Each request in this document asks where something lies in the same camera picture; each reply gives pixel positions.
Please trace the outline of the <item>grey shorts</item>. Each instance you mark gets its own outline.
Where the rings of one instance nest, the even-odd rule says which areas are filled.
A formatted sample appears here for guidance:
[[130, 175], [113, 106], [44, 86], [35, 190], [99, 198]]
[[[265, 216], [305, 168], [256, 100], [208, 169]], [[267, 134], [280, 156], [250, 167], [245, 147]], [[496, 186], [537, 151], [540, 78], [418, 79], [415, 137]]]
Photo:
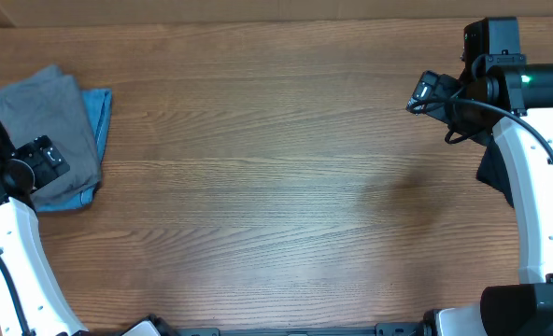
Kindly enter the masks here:
[[46, 135], [69, 171], [32, 194], [41, 212], [76, 209], [102, 179], [101, 162], [82, 90], [71, 75], [50, 65], [0, 89], [0, 121], [15, 147]]

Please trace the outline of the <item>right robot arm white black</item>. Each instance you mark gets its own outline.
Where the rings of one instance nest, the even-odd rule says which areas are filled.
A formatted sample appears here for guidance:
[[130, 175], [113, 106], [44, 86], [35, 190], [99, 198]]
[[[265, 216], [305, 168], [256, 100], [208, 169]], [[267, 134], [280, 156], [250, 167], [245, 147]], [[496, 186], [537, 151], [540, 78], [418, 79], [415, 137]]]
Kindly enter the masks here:
[[485, 183], [516, 212], [519, 282], [424, 316], [424, 335], [553, 335], [553, 63], [495, 65], [468, 83], [424, 72], [407, 111], [487, 150]]

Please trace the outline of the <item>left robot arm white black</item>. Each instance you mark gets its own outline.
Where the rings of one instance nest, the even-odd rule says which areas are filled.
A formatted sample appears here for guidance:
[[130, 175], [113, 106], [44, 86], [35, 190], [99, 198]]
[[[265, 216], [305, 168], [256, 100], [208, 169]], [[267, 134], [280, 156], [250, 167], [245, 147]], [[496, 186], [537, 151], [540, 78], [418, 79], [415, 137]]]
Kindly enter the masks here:
[[40, 240], [31, 167], [0, 146], [0, 332], [91, 335], [65, 300]]

